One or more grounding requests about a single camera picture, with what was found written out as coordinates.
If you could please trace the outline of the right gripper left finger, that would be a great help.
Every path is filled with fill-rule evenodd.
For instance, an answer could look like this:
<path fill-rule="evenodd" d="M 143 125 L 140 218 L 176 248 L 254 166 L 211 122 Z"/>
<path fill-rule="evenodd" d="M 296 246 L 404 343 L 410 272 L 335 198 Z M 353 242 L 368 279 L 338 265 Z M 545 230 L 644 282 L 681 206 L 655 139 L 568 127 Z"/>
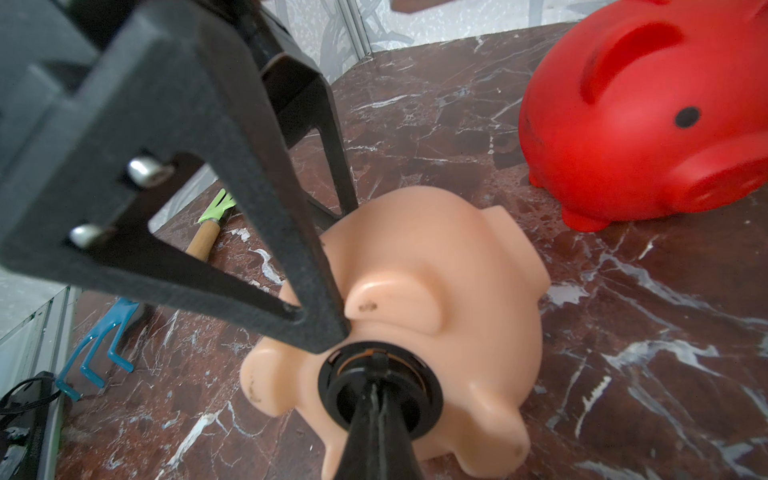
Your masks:
<path fill-rule="evenodd" d="M 368 383 L 356 404 L 335 479 L 378 478 L 378 387 Z"/>

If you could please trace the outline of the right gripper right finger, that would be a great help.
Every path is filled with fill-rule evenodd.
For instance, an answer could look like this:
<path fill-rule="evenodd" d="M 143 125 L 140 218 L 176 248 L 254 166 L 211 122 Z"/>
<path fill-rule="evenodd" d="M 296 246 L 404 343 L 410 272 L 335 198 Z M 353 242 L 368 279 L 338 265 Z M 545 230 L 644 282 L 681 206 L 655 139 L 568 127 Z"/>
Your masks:
<path fill-rule="evenodd" d="M 402 409 L 392 387 L 380 389 L 377 414 L 377 478 L 423 479 Z"/>

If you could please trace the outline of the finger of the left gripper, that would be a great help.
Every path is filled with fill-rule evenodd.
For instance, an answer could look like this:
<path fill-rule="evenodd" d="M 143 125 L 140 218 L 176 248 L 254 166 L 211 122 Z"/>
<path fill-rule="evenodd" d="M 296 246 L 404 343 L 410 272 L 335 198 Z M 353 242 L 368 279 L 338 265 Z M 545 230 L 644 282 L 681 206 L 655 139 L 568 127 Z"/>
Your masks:
<path fill-rule="evenodd" d="M 351 326 L 241 1 L 1 5 L 1 263 L 213 316 L 319 353 Z M 290 305 L 156 238 L 202 167 L 290 281 Z"/>
<path fill-rule="evenodd" d="M 304 196 L 315 225 L 326 230 L 358 208 L 330 85 L 259 1 L 239 3 L 239 31 L 260 71 L 286 146 L 293 148 L 312 130 L 319 133 L 341 212 L 332 212 L 309 193 Z"/>

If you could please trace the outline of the black plug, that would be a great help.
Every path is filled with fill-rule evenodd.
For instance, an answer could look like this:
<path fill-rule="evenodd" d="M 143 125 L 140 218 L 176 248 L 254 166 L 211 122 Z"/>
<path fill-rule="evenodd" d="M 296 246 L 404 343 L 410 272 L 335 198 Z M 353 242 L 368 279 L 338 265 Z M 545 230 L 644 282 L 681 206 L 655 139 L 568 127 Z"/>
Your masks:
<path fill-rule="evenodd" d="M 322 363 L 317 386 L 322 406 L 345 430 L 373 388 L 394 399 L 413 440 L 429 433 L 443 411 L 442 388 L 427 363 L 385 342 L 363 341 L 336 349 Z"/>

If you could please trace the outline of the beige piggy bank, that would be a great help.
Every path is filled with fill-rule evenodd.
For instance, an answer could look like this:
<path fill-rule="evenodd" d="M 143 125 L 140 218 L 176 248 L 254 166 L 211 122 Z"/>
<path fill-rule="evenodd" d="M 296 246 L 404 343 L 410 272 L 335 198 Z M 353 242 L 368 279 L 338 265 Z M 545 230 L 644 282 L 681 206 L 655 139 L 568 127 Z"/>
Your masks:
<path fill-rule="evenodd" d="M 321 370 L 386 351 L 428 367 L 443 394 L 434 426 L 413 443 L 418 459 L 450 453 L 477 478 L 515 471 L 531 446 L 520 408 L 541 365 L 538 302 L 551 280 L 509 212 L 407 187 L 320 240 L 350 334 L 317 354 L 261 339 L 240 369 L 248 401 L 272 417 L 296 410 L 323 441 L 322 475 L 332 478 L 348 434 L 321 398 Z"/>

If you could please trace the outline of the red piggy bank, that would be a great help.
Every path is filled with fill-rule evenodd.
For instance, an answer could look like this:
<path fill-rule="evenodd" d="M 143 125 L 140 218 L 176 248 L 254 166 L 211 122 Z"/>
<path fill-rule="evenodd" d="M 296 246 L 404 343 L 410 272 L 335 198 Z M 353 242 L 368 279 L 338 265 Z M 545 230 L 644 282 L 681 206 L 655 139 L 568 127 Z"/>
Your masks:
<path fill-rule="evenodd" d="M 536 68 L 519 141 L 565 224 L 699 213 L 767 181 L 767 5 L 618 1 Z"/>

